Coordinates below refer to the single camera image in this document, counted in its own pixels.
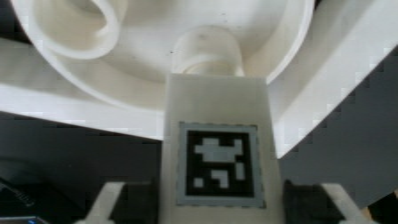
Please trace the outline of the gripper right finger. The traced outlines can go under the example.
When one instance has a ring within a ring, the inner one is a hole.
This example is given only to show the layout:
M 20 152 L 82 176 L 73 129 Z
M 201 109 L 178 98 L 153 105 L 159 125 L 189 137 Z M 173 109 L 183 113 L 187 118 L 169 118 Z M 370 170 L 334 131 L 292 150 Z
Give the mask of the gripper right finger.
M 286 224 L 377 224 L 336 183 L 297 185 L 286 180 L 283 205 Z

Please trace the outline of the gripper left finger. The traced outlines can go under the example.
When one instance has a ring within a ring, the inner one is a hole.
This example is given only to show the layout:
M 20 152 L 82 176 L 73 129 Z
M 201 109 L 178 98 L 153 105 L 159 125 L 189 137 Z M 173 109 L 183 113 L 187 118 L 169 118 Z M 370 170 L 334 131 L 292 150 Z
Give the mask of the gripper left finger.
M 159 185 L 107 182 L 84 219 L 73 224 L 159 224 Z

